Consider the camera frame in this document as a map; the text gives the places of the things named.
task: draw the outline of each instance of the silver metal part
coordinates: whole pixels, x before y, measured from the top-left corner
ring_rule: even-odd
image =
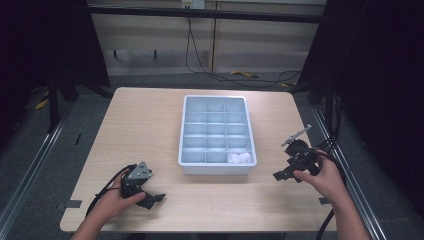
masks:
[[[141,163],[139,163],[137,167],[134,168],[134,170],[130,173],[128,179],[147,179],[151,176],[152,174],[150,173],[150,170],[147,167],[146,163],[144,161],[141,161]]]
[[[319,108],[313,108],[314,115],[318,121],[318,125],[324,135],[325,138],[330,137],[330,133],[328,132],[325,125],[325,118]],[[352,199],[355,202],[356,207],[359,210],[359,213],[362,216],[362,219],[365,223],[365,226],[368,229],[372,239],[376,240],[386,240],[386,236],[381,227],[381,224],[377,217],[374,214],[370,204],[365,198],[364,193],[359,187],[358,182],[356,181],[355,176],[353,175],[352,170],[349,167],[349,164],[346,161],[346,158],[343,155],[342,150],[340,149],[337,142],[334,144],[333,156],[339,160],[340,165],[342,166],[344,172],[346,173],[346,184],[349,192],[351,193]]]
[[[34,185],[34,182],[37,180],[37,176],[46,162],[47,158],[53,146],[58,139],[66,119],[68,119],[74,103],[70,103],[66,106],[62,118],[59,123],[53,129],[53,131],[47,134],[42,146],[37,152],[37,155],[32,160],[31,166],[27,169],[25,176],[21,178],[19,186],[16,188],[11,199],[3,208],[0,214],[0,240],[6,239],[7,234],[9,233],[12,224],[14,223],[16,217],[18,216],[19,211],[25,203],[27,196],[31,190],[31,187]]]
[[[289,139],[287,139],[283,144],[281,144],[281,146],[284,147],[285,145],[294,142],[294,140],[296,140],[296,138],[298,138],[304,132],[308,131],[311,127],[312,126],[310,124],[308,124],[308,126],[306,128],[304,128],[303,130],[301,130],[301,131],[295,133],[294,135],[290,136]]]

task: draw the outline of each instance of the yellow object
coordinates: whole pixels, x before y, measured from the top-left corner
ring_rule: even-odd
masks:
[[[41,109],[44,107],[44,105],[46,105],[47,101],[49,100],[49,91],[47,91],[44,94],[44,97],[40,100],[40,102],[37,104],[37,106],[35,106],[35,109]]]
[[[236,71],[236,70],[231,72],[231,75],[235,75],[235,74],[241,74],[241,75],[243,75],[245,77],[260,78],[259,75],[255,75],[253,73],[241,72],[241,71]]]
[[[296,83],[281,83],[281,86],[283,86],[283,87],[294,87],[294,86],[296,86]]]

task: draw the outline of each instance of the wall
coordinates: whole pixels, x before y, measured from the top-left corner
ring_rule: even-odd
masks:
[[[290,2],[293,1],[207,1],[206,9],[318,16],[324,9],[320,0],[304,0],[301,4]],[[91,0],[88,3],[181,7],[181,1],[175,0]],[[163,69],[173,73],[188,71],[185,66],[188,19],[100,14],[92,14],[92,18],[110,75],[158,73]],[[191,19],[191,26],[202,65],[215,72],[233,68],[250,71],[302,68],[317,28],[317,24],[213,19]],[[190,44],[188,65],[200,71],[193,43]],[[112,57],[113,50],[118,50],[120,61]]]

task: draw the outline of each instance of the gray carpet floor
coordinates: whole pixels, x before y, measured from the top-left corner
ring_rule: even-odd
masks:
[[[275,81],[279,73],[267,73],[262,79]],[[226,78],[240,79],[240,76],[226,75]],[[176,74],[113,77],[113,92],[118,87],[164,87],[197,89],[237,89],[255,91],[287,91],[290,87],[277,82],[245,82],[244,85],[230,81],[217,81],[205,74]],[[36,176],[29,194],[25,199],[6,239],[69,239],[70,234],[60,230],[59,223],[63,211],[56,210],[58,203],[70,199],[80,171],[96,137],[110,99],[103,98],[91,90],[77,86],[80,96],[72,104],[69,117],[57,142],[46,162]],[[307,102],[308,93],[295,95],[302,120],[314,125],[316,119]],[[40,98],[37,94],[31,101]],[[41,110],[34,110],[31,105],[26,110],[20,128],[10,141],[0,150],[0,209],[4,210],[17,188],[26,170],[30,166],[38,149],[42,145],[49,124],[48,105]],[[317,128],[308,132],[312,144],[324,140]],[[407,199],[392,181],[380,170],[372,154],[363,147],[362,140],[349,121],[349,116],[342,116],[339,135],[341,146],[360,187],[379,219],[387,239],[424,239],[424,224],[415,213]],[[316,233],[271,233],[271,234],[231,234],[229,239],[315,239]],[[126,239],[129,234],[102,233],[99,239]],[[146,239],[196,239],[193,234],[147,234]],[[326,232],[323,239],[336,239],[335,232]]]

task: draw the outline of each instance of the black curtain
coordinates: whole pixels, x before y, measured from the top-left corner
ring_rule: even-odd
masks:
[[[81,0],[2,1],[0,146],[24,113],[31,90],[46,86],[54,71],[109,86],[91,15],[57,4],[87,5]]]
[[[329,0],[299,84],[309,83],[311,102],[341,97],[369,151],[424,217],[423,23],[423,1]]]

